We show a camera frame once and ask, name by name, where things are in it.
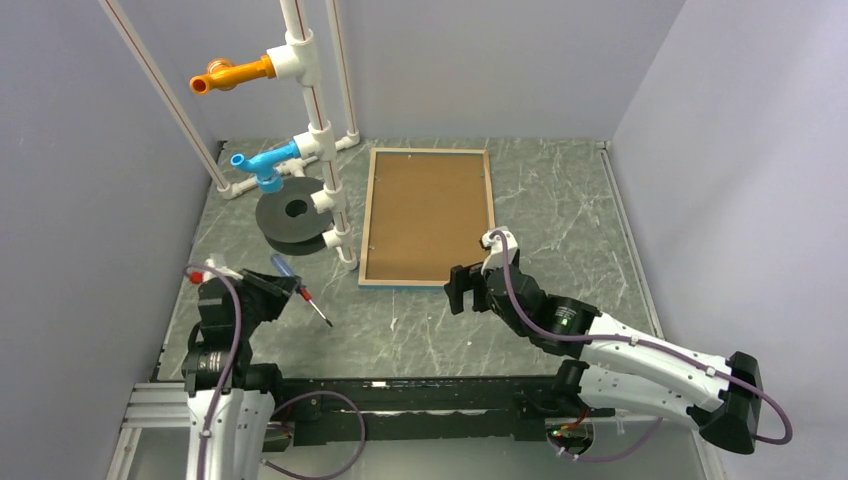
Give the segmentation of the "blue handled screwdriver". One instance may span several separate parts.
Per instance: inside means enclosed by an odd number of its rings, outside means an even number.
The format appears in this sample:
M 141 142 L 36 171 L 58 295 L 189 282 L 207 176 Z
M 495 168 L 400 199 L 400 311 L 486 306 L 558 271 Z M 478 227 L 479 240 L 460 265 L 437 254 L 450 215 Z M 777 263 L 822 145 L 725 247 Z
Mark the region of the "blue handled screwdriver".
M 290 266 L 290 264 L 278 253 L 272 254 L 270 256 L 270 262 L 282 277 L 294 278 L 297 281 L 296 292 L 298 293 L 298 295 L 312 307 L 315 313 L 325 322 L 327 326 L 333 328 L 334 324 L 332 323 L 332 321 L 315 303 L 312 295 L 303 284 L 302 279 L 295 273 L 294 269 Z

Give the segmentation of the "blue picture frame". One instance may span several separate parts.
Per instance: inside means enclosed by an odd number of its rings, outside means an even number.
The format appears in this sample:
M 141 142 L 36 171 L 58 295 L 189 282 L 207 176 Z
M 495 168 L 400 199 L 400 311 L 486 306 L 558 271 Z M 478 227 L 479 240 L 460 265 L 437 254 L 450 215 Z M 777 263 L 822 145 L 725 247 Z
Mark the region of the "blue picture frame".
M 439 288 L 452 267 L 484 258 L 479 240 L 494 225 L 487 150 L 375 147 L 358 283 Z

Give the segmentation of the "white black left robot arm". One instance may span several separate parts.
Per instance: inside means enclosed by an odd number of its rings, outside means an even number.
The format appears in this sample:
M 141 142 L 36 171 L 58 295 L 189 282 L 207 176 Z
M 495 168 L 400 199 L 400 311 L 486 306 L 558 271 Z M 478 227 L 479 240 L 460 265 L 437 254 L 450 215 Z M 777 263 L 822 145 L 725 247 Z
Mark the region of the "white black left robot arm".
M 278 319 L 296 278 L 209 272 L 181 366 L 189 412 L 188 479 L 254 479 L 270 420 L 287 406 L 275 363 L 255 363 L 250 337 Z

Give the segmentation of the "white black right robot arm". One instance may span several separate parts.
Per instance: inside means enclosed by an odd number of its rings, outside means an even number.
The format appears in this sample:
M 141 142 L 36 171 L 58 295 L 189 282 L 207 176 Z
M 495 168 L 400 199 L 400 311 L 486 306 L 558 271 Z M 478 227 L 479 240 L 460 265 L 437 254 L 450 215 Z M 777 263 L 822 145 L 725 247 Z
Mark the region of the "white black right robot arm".
M 621 409 L 677 421 L 708 443 L 754 452 L 762 387 L 758 360 L 695 352 L 635 330 L 597 307 L 546 293 L 516 266 L 455 266 L 444 286 L 453 314 L 472 292 L 475 312 L 490 311 L 518 336 L 562 359 L 551 388 L 557 411 Z

